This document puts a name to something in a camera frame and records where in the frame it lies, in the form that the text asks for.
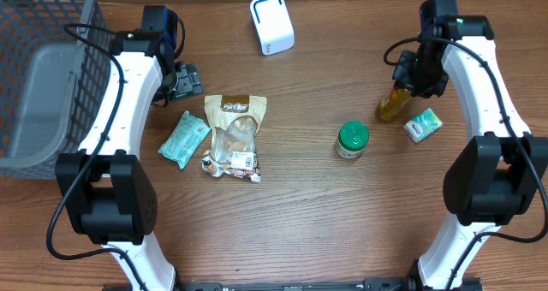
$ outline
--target small packet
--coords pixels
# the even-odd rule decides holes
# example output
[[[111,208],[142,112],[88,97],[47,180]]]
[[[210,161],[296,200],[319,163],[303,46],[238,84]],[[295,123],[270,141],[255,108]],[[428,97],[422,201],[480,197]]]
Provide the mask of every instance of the small packet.
[[[204,109],[213,138],[202,169],[215,177],[228,174],[260,182],[254,136],[265,117],[266,98],[211,95],[205,97]]]
[[[434,111],[428,108],[407,122],[403,128],[415,143],[419,143],[441,128],[442,124]]]
[[[204,120],[190,115],[190,111],[182,114],[181,120],[167,141],[160,147],[158,153],[176,161],[179,168],[187,166],[198,146],[211,132]]]

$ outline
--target teal packet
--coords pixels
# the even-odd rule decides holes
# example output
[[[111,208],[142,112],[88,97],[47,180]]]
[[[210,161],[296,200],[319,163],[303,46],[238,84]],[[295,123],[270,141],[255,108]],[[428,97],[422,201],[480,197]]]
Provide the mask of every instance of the teal packet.
[[[411,137],[415,143],[419,143],[441,128],[442,124],[443,123],[434,114],[434,111],[428,108],[409,122],[405,123],[403,128],[408,132],[409,137]]]
[[[191,116],[187,110],[182,114],[171,136],[160,146],[158,153],[176,161],[179,168],[183,169],[209,132],[211,128],[204,120]]]

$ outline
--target gray plastic bin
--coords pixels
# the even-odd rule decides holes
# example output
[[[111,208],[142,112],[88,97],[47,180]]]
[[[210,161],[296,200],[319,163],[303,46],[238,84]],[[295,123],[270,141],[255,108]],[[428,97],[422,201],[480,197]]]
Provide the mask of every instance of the gray plastic bin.
[[[0,1],[0,175],[55,178],[97,115],[110,59],[69,37],[69,22],[106,27],[97,0]],[[106,33],[79,34],[108,48]]]

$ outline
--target jar with green lid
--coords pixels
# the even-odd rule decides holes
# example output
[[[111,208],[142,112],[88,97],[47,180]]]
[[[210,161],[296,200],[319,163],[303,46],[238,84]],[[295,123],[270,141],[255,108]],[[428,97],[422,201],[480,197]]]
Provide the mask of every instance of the jar with green lid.
[[[352,159],[358,157],[369,141],[367,126],[358,121],[344,124],[335,141],[335,151],[342,157]]]

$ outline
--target table top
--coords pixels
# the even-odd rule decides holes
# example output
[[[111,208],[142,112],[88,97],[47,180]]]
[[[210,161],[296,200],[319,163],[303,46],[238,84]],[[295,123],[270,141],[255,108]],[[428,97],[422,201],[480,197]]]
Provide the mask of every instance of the table top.
[[[374,116],[392,86],[393,68],[382,55],[420,30],[421,2],[288,3],[295,47],[275,56],[260,54],[248,3],[170,5],[187,31],[180,60],[197,65],[205,95],[268,98],[256,137],[260,184],[203,171],[211,135],[183,171],[157,153],[184,110],[206,117],[203,95],[150,109],[140,160],[158,195],[155,233],[184,282],[404,276],[426,251],[446,212],[445,172],[467,144],[455,90],[449,83],[441,98],[414,99],[390,123]],[[102,8],[114,30],[140,25],[142,6]],[[459,9],[488,16],[515,107],[533,134],[548,136],[548,0],[459,0]],[[426,108],[444,125],[415,145],[402,124]],[[362,157],[344,160],[333,144],[351,120],[364,122],[371,138]],[[66,262],[48,254],[45,231],[60,198],[54,181],[0,179],[0,289],[127,283],[111,256]],[[534,235],[542,223],[537,197],[503,231]],[[65,253],[94,248],[74,233],[65,213],[54,244]],[[546,289],[547,257],[548,241],[490,239],[466,276],[480,276],[488,290]]]

